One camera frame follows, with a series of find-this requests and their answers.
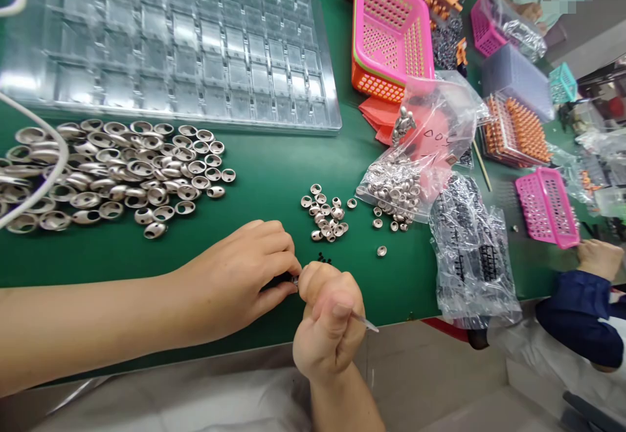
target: blue sleeve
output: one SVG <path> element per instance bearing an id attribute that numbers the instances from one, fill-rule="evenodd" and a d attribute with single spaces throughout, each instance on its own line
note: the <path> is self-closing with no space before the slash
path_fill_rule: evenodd
<path id="1" fill-rule="evenodd" d="M 616 329 L 598 319 L 609 317 L 606 279 L 583 271 L 561 274 L 551 298 L 537 305 L 539 324 L 557 341 L 603 367 L 619 368 L 624 344 Z"/>

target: pink plastic basket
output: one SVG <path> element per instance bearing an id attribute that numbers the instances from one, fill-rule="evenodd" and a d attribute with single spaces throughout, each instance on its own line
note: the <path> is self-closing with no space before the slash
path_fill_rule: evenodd
<path id="1" fill-rule="evenodd" d="M 568 249 L 580 242 L 563 178 L 558 171 L 538 168 L 515 181 L 531 238 Z"/>
<path id="2" fill-rule="evenodd" d="M 474 32 L 474 46 L 485 57 L 489 57 L 506 45 L 507 40 L 489 22 L 482 6 L 483 0 L 478 0 L 471 9 L 471 30 Z"/>
<path id="3" fill-rule="evenodd" d="M 366 72 L 401 86 L 407 76 L 434 78 L 423 0 L 355 0 L 353 26 L 353 59 Z"/>

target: hand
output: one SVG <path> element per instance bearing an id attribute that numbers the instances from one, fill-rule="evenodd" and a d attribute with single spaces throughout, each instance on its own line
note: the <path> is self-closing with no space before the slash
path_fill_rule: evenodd
<path id="1" fill-rule="evenodd" d="M 619 271 L 623 255 L 624 250 L 621 247 L 597 239 L 587 239 L 578 245 L 578 270 L 612 282 Z"/>
<path id="2" fill-rule="evenodd" d="M 538 3 L 526 3 L 525 5 L 517 5 L 515 9 L 517 14 L 525 17 L 527 20 L 536 23 L 543 16 L 543 9 Z"/>
<path id="3" fill-rule="evenodd" d="M 311 383 L 328 383 L 352 363 L 365 327 L 351 312 L 365 316 L 363 297 L 349 272 L 311 262 L 300 275 L 300 297 L 306 302 L 293 340 L 293 360 Z"/>
<path id="4" fill-rule="evenodd" d="M 220 339 L 261 317 L 287 295 L 290 282 L 260 292 L 277 275 L 302 270 L 279 221 L 252 221 L 183 267 L 163 275 L 181 318 L 181 347 Z"/>

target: green table surface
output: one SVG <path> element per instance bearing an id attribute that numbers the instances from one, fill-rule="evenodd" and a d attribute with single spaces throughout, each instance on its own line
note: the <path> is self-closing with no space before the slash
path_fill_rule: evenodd
<path id="1" fill-rule="evenodd" d="M 474 1 L 466 1 L 466 6 L 472 6 Z M 372 208 L 359 201 L 356 209 L 346 211 L 344 221 L 350 230 L 345 236 L 332 244 L 310 239 L 315 226 L 300 207 L 300 198 L 311 184 L 319 183 L 329 198 L 337 196 L 345 202 L 353 196 L 367 166 L 385 150 L 375 141 L 374 131 L 357 109 L 365 96 L 356 92 L 350 82 L 352 4 L 348 0 L 321 2 L 343 120 L 339 136 L 218 131 L 219 140 L 226 145 L 224 165 L 237 172 L 236 181 L 228 185 L 223 199 L 202 198 L 192 218 L 172 220 L 168 233 L 154 241 L 143 238 L 143 228 L 132 220 L 130 212 L 119 222 L 73 225 L 54 234 L 41 231 L 17 236 L 2 231 L 0 286 L 150 277 L 178 268 L 248 221 L 277 219 L 293 236 L 296 255 L 303 265 L 317 260 L 322 252 L 334 266 L 354 275 L 363 291 L 367 317 L 374 324 L 382 326 L 439 315 L 435 299 L 437 265 L 428 225 L 413 224 L 406 233 L 392 233 L 388 223 L 383 229 L 374 230 Z M 471 44 L 469 21 L 466 31 Z M 481 92 L 482 58 L 472 47 L 468 50 L 469 80 Z M 0 152 L 4 154 L 15 144 L 14 133 L 31 123 L 4 104 L 0 106 L 0 117 Z M 573 147 L 573 135 L 563 132 L 560 125 L 548 124 L 546 133 L 552 143 L 565 149 Z M 548 296 L 555 274 L 572 268 L 575 255 L 528 237 L 513 181 L 529 171 L 493 162 L 486 162 L 486 167 L 494 188 L 491 193 L 477 164 L 471 172 L 485 204 L 504 209 L 507 226 L 519 228 L 519 232 L 509 231 L 517 294 L 521 300 Z M 599 222 L 582 205 L 575 202 L 574 206 L 579 219 Z M 384 258 L 376 257 L 380 245 L 388 248 Z M 160 352 L 67 380 L 289 342 L 302 311 L 302 301 L 292 296 L 245 330 L 220 341 Z"/>

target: person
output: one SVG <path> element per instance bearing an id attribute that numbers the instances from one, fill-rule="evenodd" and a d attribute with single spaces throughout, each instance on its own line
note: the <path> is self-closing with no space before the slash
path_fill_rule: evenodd
<path id="1" fill-rule="evenodd" d="M 297 286 L 281 282 L 261 290 L 286 272 L 299 277 Z M 365 327 L 351 316 L 352 311 L 365 315 L 357 283 L 350 273 L 321 262 L 302 268 L 291 236 L 278 221 L 252 221 L 178 270 L 156 277 L 1 289 L 0 397 L 161 350 L 215 341 L 243 329 L 296 292 L 306 307 L 293 340 L 293 360 L 310 385 L 314 430 L 384 431 L 372 395 L 353 363 L 365 334 Z M 275 418 L 260 411 L 261 404 L 273 407 L 262 401 L 268 389 L 288 387 L 295 381 L 291 373 L 265 378 L 268 383 L 260 388 L 264 393 L 255 397 L 253 407 L 247 407 L 242 400 L 252 394 L 251 385 L 239 382 L 242 390 L 233 395 L 234 383 L 230 384 L 219 397 L 213 396 L 217 405 L 201 406 L 200 410 L 212 411 L 205 417 L 207 423 L 194 424 L 195 428 L 189 430 L 307 429 L 301 415 L 291 407 L 278 410 L 275 406 L 276 413 L 282 414 Z M 172 378 L 168 381 L 175 384 Z M 223 381 L 209 381 L 205 386 Z M 100 387 L 102 393 L 106 393 L 107 386 Z M 89 412 L 106 413 L 96 414 L 98 421 L 90 417 L 85 429 L 187 430 L 179 425 L 166 427 L 164 414 L 158 411 L 152 417 L 160 424 L 158 427 L 145 418 L 137 422 L 139 419 L 128 413 L 129 404 L 135 404 L 129 401 L 131 389 L 118 388 L 115 393 L 104 394 L 106 400 L 100 400 Z M 193 407 L 198 398 L 191 398 L 188 388 L 183 390 L 188 407 Z M 94 391 L 85 400 L 97 398 L 99 392 Z M 154 395 L 150 404 L 156 401 Z M 225 406 L 224 398 L 231 397 L 233 403 Z M 111 404 L 116 404 L 118 410 L 108 409 Z M 64 425 L 57 422 L 46 428 L 43 423 L 37 430 L 82 429 L 77 426 L 79 418 L 68 417 L 71 409 L 69 405 L 52 417 L 53 424 L 58 419 Z M 230 412 L 228 419 L 224 418 L 226 409 Z M 133 427 L 126 428 L 125 421 Z"/>
<path id="2" fill-rule="evenodd" d="M 583 241 L 578 268 L 558 277 L 552 297 L 534 307 L 534 316 L 529 310 L 521 323 L 487 331 L 489 345 L 622 423 L 626 296 L 612 292 L 611 282 L 623 255 L 623 249 L 609 243 Z"/>

